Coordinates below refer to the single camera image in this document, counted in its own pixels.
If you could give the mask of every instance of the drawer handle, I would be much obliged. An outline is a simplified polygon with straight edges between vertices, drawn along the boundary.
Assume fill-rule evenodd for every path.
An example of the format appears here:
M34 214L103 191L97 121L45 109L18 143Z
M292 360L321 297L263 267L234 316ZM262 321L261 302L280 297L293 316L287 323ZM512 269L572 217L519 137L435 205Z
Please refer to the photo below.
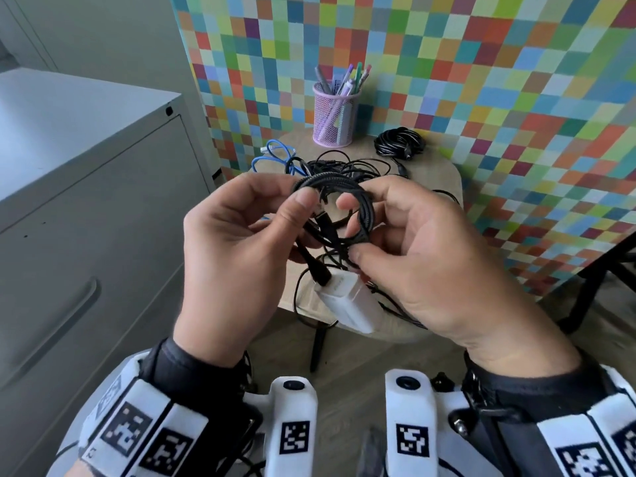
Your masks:
M33 368L37 362L42 360L44 355L60 341L60 339L68 333L68 331L77 323L81 316L93 306L98 300L101 293L101 285L97 278L91 278L86 284L86 292L84 296L77 302L73 309L69 312L68 316L64 318L60 324L54 328L51 333L44 339L44 341L34 349L22 362L18 365L14 371L12 371L6 378L0 383L0 390L3 390L8 385L18 380L22 375L27 373Z

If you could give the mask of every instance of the person's right hand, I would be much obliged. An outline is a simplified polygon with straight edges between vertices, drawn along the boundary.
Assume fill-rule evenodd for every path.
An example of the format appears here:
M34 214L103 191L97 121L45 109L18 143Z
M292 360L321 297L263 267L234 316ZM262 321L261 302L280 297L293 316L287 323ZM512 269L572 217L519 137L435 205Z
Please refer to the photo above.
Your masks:
M541 377L578 366L577 350L491 255L455 202L398 176L362 187L373 194L378 225L371 243L352 246L349 257L407 312L499 375ZM337 205L355 210L358 203L342 194ZM352 217L346 235L358 229Z

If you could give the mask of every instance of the cabinet drawer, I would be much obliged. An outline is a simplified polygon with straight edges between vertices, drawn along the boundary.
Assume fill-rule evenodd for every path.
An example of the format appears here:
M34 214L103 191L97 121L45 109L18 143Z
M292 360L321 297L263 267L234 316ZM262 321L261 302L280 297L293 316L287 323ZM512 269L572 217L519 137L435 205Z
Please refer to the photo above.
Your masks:
M0 474L183 262L183 217L206 196L176 118L0 235Z

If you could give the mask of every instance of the white power adapter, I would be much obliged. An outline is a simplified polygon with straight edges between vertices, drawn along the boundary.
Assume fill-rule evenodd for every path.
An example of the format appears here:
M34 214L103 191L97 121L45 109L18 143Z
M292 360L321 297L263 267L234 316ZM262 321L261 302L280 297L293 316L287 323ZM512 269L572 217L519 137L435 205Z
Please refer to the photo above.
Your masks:
M314 291L336 315L340 323L360 333L374 333L380 328L384 311L360 275L330 268L326 286L314 284Z

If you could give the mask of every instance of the pen holder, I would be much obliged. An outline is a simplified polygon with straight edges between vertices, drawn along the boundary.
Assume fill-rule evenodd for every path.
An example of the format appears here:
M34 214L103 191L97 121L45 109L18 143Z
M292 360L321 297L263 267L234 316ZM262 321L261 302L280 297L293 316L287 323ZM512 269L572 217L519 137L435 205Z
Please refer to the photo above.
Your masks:
M314 84L314 142L337 149L353 141L360 92L328 95L320 83Z

